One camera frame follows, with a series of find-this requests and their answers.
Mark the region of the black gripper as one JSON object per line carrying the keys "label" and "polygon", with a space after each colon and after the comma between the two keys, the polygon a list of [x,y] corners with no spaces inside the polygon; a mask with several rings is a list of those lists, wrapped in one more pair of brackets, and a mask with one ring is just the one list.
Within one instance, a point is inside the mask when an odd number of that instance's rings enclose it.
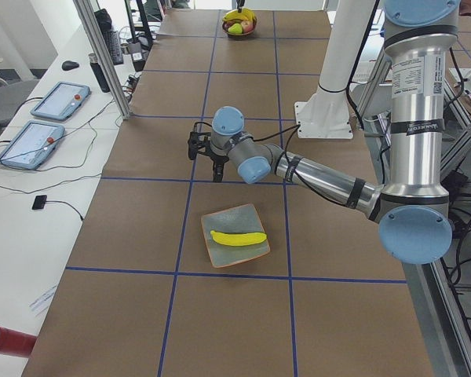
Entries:
{"label": "black gripper", "polygon": [[223,181],[225,164],[229,158],[224,152],[215,152],[210,143],[211,132],[201,132],[201,125],[211,127],[207,122],[194,122],[188,138],[188,158],[196,159],[198,154],[207,156],[213,161],[213,182]]}

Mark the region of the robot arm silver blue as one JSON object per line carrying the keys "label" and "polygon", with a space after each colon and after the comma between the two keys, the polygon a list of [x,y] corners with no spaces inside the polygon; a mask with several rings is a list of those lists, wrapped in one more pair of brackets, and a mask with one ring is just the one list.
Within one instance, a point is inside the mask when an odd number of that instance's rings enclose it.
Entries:
{"label": "robot arm silver blue", "polygon": [[275,174],[378,223],[383,247],[405,263],[444,256],[452,240],[449,195],[440,183],[445,53],[456,42],[456,1],[385,1],[384,52],[391,61],[390,176],[379,186],[255,140],[242,112],[219,108],[210,131],[193,130],[188,156],[209,157],[213,180],[232,163],[247,183]]}

